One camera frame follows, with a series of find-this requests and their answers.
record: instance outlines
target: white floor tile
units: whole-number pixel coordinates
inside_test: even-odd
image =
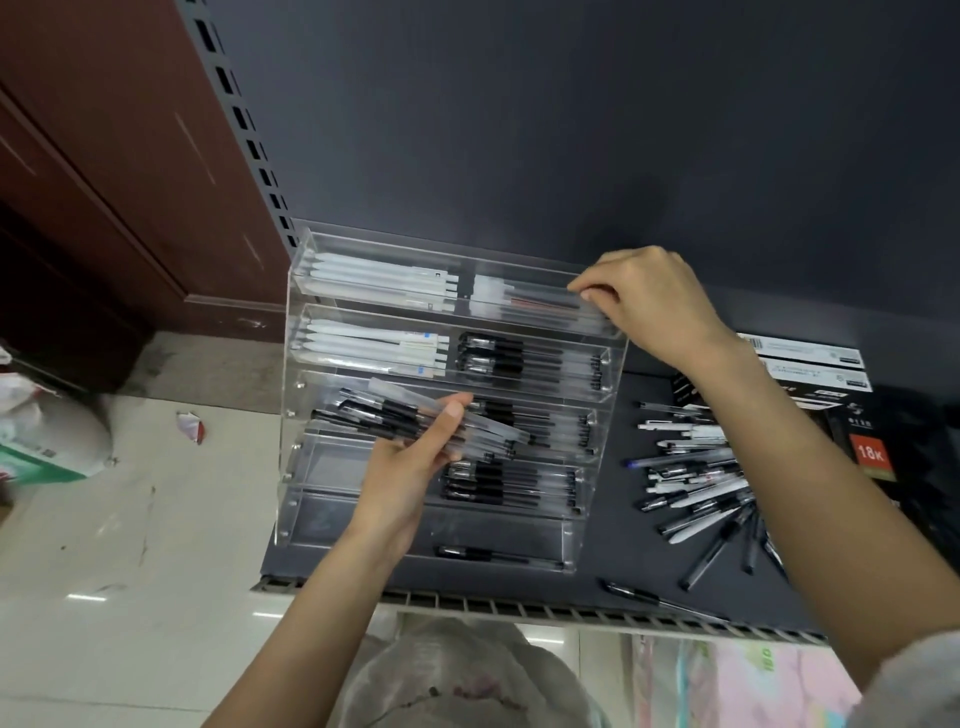
[[[0,725],[17,728],[198,728],[207,713],[0,697]]]
[[[255,595],[276,509],[278,417],[117,398],[119,462],[43,486],[0,528],[7,695],[211,710],[289,597]]]

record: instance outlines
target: clear acrylic organizer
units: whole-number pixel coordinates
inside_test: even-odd
[[[492,464],[509,484],[503,498],[461,479],[488,464],[439,473],[410,558],[480,549],[515,557],[506,559],[513,568],[575,571],[627,348],[566,291],[577,270],[295,222],[277,545],[330,548],[347,527],[373,438],[313,413],[376,377],[431,400],[471,392],[475,411],[536,433],[512,460]],[[487,359],[495,366],[484,368]]]

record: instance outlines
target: pile of pens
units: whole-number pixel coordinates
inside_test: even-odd
[[[532,403],[516,404],[485,397],[474,397],[468,409],[504,425],[516,426],[529,432],[530,442],[520,446],[518,454],[596,454],[591,437],[597,416],[592,410],[574,415],[538,407]]]
[[[710,411],[652,402],[637,402],[636,406],[670,415],[669,420],[642,422],[636,426],[638,429],[676,433],[676,439],[657,442],[663,455],[624,463],[627,468],[645,470],[647,475],[646,491],[650,496],[635,502],[634,507],[643,513],[661,509],[677,513],[676,518],[657,526],[669,544],[682,543],[722,524],[703,555],[681,578],[681,589],[692,589],[742,530],[748,535],[741,569],[753,574],[757,552],[762,548],[786,576],[780,555],[756,510],[750,484]]]
[[[305,319],[291,340],[301,362],[378,374],[432,377],[446,369],[450,337],[429,331],[369,328]]]
[[[604,364],[600,353],[489,333],[464,331],[457,342],[456,366],[461,372],[483,379],[519,380],[536,387],[601,390]]]
[[[470,313],[525,326],[567,328],[607,335],[616,331],[598,308],[561,286],[477,275]]]
[[[427,311],[456,307],[459,276],[442,268],[305,250],[298,274],[309,293]]]
[[[433,411],[425,412],[409,402],[344,387],[324,406],[314,409],[311,417],[388,440],[416,440],[433,424],[442,407],[439,405]],[[450,439],[450,449],[463,457],[478,460],[513,458],[516,441],[507,439],[496,428],[484,428],[484,421],[491,422],[486,418],[465,418]]]
[[[543,463],[450,463],[441,475],[442,495],[483,505],[503,505],[579,514],[577,493],[583,475],[576,468]]]

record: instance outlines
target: dark gray wall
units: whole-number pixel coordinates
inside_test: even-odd
[[[960,321],[960,4],[210,5],[297,216]]]

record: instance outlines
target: sleeve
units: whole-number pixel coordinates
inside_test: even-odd
[[[960,632],[911,644],[880,667],[848,728],[960,725]]]

